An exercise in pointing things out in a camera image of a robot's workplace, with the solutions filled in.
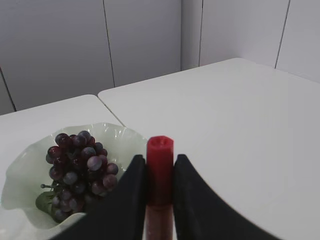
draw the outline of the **purple grape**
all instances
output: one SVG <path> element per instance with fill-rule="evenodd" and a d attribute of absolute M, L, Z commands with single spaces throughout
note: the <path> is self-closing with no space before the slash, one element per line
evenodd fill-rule
<path fill-rule="evenodd" d="M 72 186 L 72 191 L 75 194 L 83 194 L 86 190 L 86 183 L 84 181 L 79 181 Z"/>
<path fill-rule="evenodd" d="M 88 169 L 92 171 L 97 171 L 99 168 L 101 168 L 102 160 L 98 156 L 92 156 L 88 159 L 88 162 L 86 163 Z"/>
<path fill-rule="evenodd" d="M 69 201 L 69 206 L 74 211 L 81 211 L 84 205 L 85 205 L 85 201 L 79 198 L 73 197 Z"/>
<path fill-rule="evenodd" d="M 86 174 L 86 178 L 90 182 L 98 180 L 100 177 L 101 177 L 101 174 L 99 171 L 92 171 L 92 170 L 88 169 L 87 174 Z"/>
<path fill-rule="evenodd" d="M 86 168 L 86 162 L 79 158 L 73 159 L 71 163 L 75 170 L 82 171 Z"/>
<path fill-rule="evenodd" d="M 65 134 L 65 133 L 60 133 L 55 137 L 55 142 L 58 144 L 58 146 L 62 149 L 68 149 L 69 147 L 72 146 L 72 140 L 71 138 Z"/>
<path fill-rule="evenodd" d="M 64 172 L 58 167 L 51 167 L 49 170 L 49 176 L 55 181 L 60 180 L 64 176 Z"/>
<path fill-rule="evenodd" d="M 54 164 L 54 159 L 49 157 L 48 154 L 45 156 L 45 160 L 48 164 Z"/>
<path fill-rule="evenodd" d="M 78 133 L 78 136 L 83 136 L 87 142 L 89 142 L 91 138 L 91 135 L 88 131 L 81 131 Z"/>
<path fill-rule="evenodd" d="M 101 181 L 94 181 L 92 183 L 91 191 L 95 195 L 102 194 L 107 191 Z"/>
<path fill-rule="evenodd" d="M 103 186 L 108 189 L 108 191 L 112 191 L 117 186 L 117 178 L 113 174 L 109 174 L 104 176 L 103 178 Z"/>
<path fill-rule="evenodd" d="M 62 200 L 68 200 L 71 198 L 71 196 L 72 196 L 72 193 L 68 189 L 66 189 L 66 188 L 62 189 L 62 191 L 60 193 L 60 198 Z"/>
<path fill-rule="evenodd" d="M 84 136 L 78 135 L 72 139 L 72 143 L 76 148 L 84 148 L 87 144 L 87 139 Z"/>
<path fill-rule="evenodd" d="M 78 175 L 74 171 L 67 172 L 63 177 L 63 182 L 72 185 L 78 180 Z"/>
<path fill-rule="evenodd" d="M 102 149 L 102 150 L 99 152 L 99 155 L 108 156 L 108 151 L 107 151 L 106 149 Z"/>
<path fill-rule="evenodd" d="M 58 146 L 52 146 L 48 149 L 48 156 L 52 159 L 56 159 L 61 156 L 62 149 Z"/>
<path fill-rule="evenodd" d="M 70 160 L 80 158 L 81 157 L 81 149 L 77 148 L 73 152 L 67 152 L 66 155 Z"/>
<path fill-rule="evenodd" d="M 91 205 L 91 204 L 95 204 L 95 203 L 97 203 L 97 201 L 98 201 L 98 199 L 96 198 L 96 196 L 95 195 L 93 195 L 92 193 L 86 193 L 85 195 L 84 195 L 84 202 L 85 202 L 85 204 L 87 204 L 87 205 Z"/>
<path fill-rule="evenodd" d="M 69 205 L 69 201 L 68 200 L 61 200 L 60 201 L 60 209 L 65 213 L 70 212 L 71 207 Z"/>
<path fill-rule="evenodd" d="M 94 144 L 94 149 L 97 153 L 100 153 L 104 149 L 104 146 L 102 145 L 101 142 L 96 142 Z"/>
<path fill-rule="evenodd" d="M 61 209 L 57 209 L 54 212 L 54 218 L 59 222 L 63 222 L 64 220 L 66 220 L 69 217 L 69 214 L 62 211 Z"/>
<path fill-rule="evenodd" d="M 60 169 L 64 169 L 67 163 L 68 159 L 65 155 L 57 157 L 55 160 L 53 160 L 53 165 Z"/>
<path fill-rule="evenodd" d="M 55 208 L 58 208 L 60 204 L 60 199 L 58 196 L 54 196 L 54 198 L 52 199 L 52 206 L 54 206 Z"/>
<path fill-rule="evenodd" d="M 92 136 L 90 140 L 86 143 L 89 147 L 94 148 L 96 146 L 96 139 Z"/>
<path fill-rule="evenodd" d="M 108 163 L 108 165 L 106 166 L 106 174 L 113 174 L 113 175 L 117 175 L 119 169 L 117 164 L 110 162 Z"/>
<path fill-rule="evenodd" d="M 92 156 L 96 155 L 96 151 L 93 147 L 85 147 L 84 149 L 82 149 L 81 151 L 81 157 L 83 158 L 83 160 L 87 161 L 89 158 L 91 158 Z"/>

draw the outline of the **green leaf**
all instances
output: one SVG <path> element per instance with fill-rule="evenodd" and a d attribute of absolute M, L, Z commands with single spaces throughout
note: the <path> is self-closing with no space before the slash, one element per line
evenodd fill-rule
<path fill-rule="evenodd" d="M 52 215 L 52 199 L 55 197 L 56 193 L 54 191 L 45 191 L 41 193 L 35 200 L 36 207 L 49 214 Z"/>

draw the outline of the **grapes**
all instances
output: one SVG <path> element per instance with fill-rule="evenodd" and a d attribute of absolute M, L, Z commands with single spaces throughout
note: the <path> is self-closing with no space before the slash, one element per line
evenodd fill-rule
<path fill-rule="evenodd" d="M 48 149 L 48 156 L 52 159 L 60 157 L 62 154 L 62 150 L 58 146 L 52 146 Z"/>
<path fill-rule="evenodd" d="M 53 165 L 60 169 L 63 169 L 66 166 L 66 164 L 67 164 L 67 157 L 63 155 L 53 160 Z"/>
<path fill-rule="evenodd" d="M 85 161 L 75 158 L 71 161 L 71 164 L 75 170 L 81 171 L 86 167 Z"/>
<path fill-rule="evenodd" d="M 96 143 L 96 140 L 95 140 L 95 138 L 92 136 L 92 137 L 90 138 L 90 140 L 87 142 L 87 145 L 88 145 L 89 147 L 94 148 L 94 147 L 96 146 L 95 143 Z"/>
<path fill-rule="evenodd" d="M 79 198 L 71 198 L 69 201 L 69 206 L 74 211 L 79 211 L 83 208 L 85 204 L 85 201 L 79 199 Z"/>
<path fill-rule="evenodd" d="M 62 200 L 68 200 L 71 198 L 71 196 L 72 196 L 72 193 L 68 189 L 66 189 L 66 188 L 62 189 L 61 194 L 60 194 L 60 198 Z"/>
<path fill-rule="evenodd" d="M 107 167 L 107 164 L 108 164 L 108 159 L 105 155 L 99 155 L 99 158 L 101 158 L 101 161 L 102 161 L 102 167 L 103 168 L 106 168 Z"/>
<path fill-rule="evenodd" d="M 87 178 L 90 182 L 99 179 L 100 176 L 101 176 L 101 175 L 100 175 L 100 172 L 99 172 L 99 171 L 92 171 L 92 170 L 90 170 L 90 169 L 88 169 L 88 172 L 87 172 L 87 174 L 86 174 L 86 178 Z"/>
<path fill-rule="evenodd" d="M 84 202 L 85 204 L 95 204 L 98 201 L 98 199 L 93 195 L 92 193 L 86 193 L 84 195 Z"/>
<path fill-rule="evenodd" d="M 71 138 L 65 133 L 58 134 L 55 137 L 55 142 L 62 149 L 67 149 L 67 148 L 71 147 L 71 145 L 72 145 Z"/>
<path fill-rule="evenodd" d="M 118 166 L 109 163 L 108 152 L 101 142 L 81 131 L 78 135 L 60 133 L 55 137 L 58 146 L 48 149 L 45 160 L 53 166 L 49 176 L 53 188 L 52 212 L 61 223 L 74 213 L 88 212 L 117 186 Z"/>
<path fill-rule="evenodd" d="M 101 152 L 99 152 L 99 155 L 108 156 L 108 151 L 106 149 L 102 149 Z"/>
<path fill-rule="evenodd" d="M 118 166 L 111 162 L 106 166 L 106 174 L 113 174 L 113 175 L 117 175 L 118 173 Z"/>
<path fill-rule="evenodd" d="M 78 135 L 72 139 L 72 143 L 76 148 L 83 148 L 87 144 L 87 139 L 84 136 Z"/>
<path fill-rule="evenodd" d="M 74 171 L 67 172 L 63 177 L 63 182 L 72 185 L 78 180 L 78 175 Z"/>
<path fill-rule="evenodd" d="M 92 156 L 88 159 L 86 165 L 90 170 L 97 171 L 102 165 L 102 160 L 98 156 Z"/>
<path fill-rule="evenodd" d="M 81 157 L 84 160 L 88 160 L 89 158 L 93 157 L 96 155 L 96 151 L 93 147 L 85 147 L 84 149 L 82 149 L 81 151 Z"/>
<path fill-rule="evenodd" d="M 71 189 L 75 194 L 83 194 L 86 190 L 86 183 L 83 181 L 79 181 L 75 183 Z"/>
<path fill-rule="evenodd" d="M 52 206 L 54 206 L 55 208 L 58 208 L 60 204 L 60 199 L 59 197 L 56 195 L 53 199 L 52 199 Z"/>
<path fill-rule="evenodd" d="M 60 201 L 60 209 L 65 213 L 70 212 L 71 207 L 69 205 L 69 201 L 68 200 L 61 200 Z"/>
<path fill-rule="evenodd" d="M 58 221 L 58 222 L 62 222 L 64 220 L 66 220 L 69 217 L 69 214 L 62 211 L 61 209 L 57 209 L 54 212 L 54 218 Z"/>
<path fill-rule="evenodd" d="M 104 149 L 104 146 L 102 145 L 101 142 L 96 142 L 94 144 L 94 149 L 97 153 L 100 153 Z"/>
<path fill-rule="evenodd" d="M 63 177 L 64 173 L 61 169 L 53 166 L 49 170 L 49 176 L 55 181 L 60 180 Z"/>
<path fill-rule="evenodd" d="M 89 142 L 91 138 L 91 135 L 88 131 L 81 131 L 78 133 L 78 136 L 83 136 L 87 142 Z"/>
<path fill-rule="evenodd" d="M 117 186 L 117 178 L 113 174 L 109 174 L 104 176 L 103 178 L 103 186 L 108 189 L 108 191 L 112 191 Z"/>
<path fill-rule="evenodd" d="M 48 164 L 54 164 L 53 158 L 49 157 L 48 154 L 45 156 L 45 160 Z"/>
<path fill-rule="evenodd" d="M 94 181 L 92 183 L 91 191 L 95 195 L 102 194 L 107 191 L 101 181 Z"/>

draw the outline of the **ruffled glass bowl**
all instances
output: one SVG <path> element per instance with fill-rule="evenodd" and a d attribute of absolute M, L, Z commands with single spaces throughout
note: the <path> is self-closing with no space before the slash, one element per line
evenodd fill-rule
<path fill-rule="evenodd" d="M 101 142 L 107 149 L 108 160 L 119 166 L 118 180 L 134 155 L 146 156 L 147 139 L 132 129 L 110 123 L 65 127 L 30 145 L 6 171 L 1 197 L 0 229 L 7 227 L 3 228 L 6 233 L 2 238 L 48 239 L 84 215 L 76 213 L 57 224 L 51 216 L 37 209 L 35 204 L 36 198 L 47 191 L 41 189 L 40 184 L 52 183 L 49 177 L 52 165 L 46 162 L 46 154 L 49 147 L 56 145 L 56 135 L 78 134 L 82 130 L 90 132 L 95 141 Z"/>

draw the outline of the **red candle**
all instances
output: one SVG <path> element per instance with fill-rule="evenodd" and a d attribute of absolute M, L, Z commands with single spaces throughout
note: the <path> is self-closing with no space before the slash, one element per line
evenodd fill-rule
<path fill-rule="evenodd" d="M 147 143 L 146 165 L 146 239 L 172 240 L 174 141 L 166 136 L 150 138 Z"/>

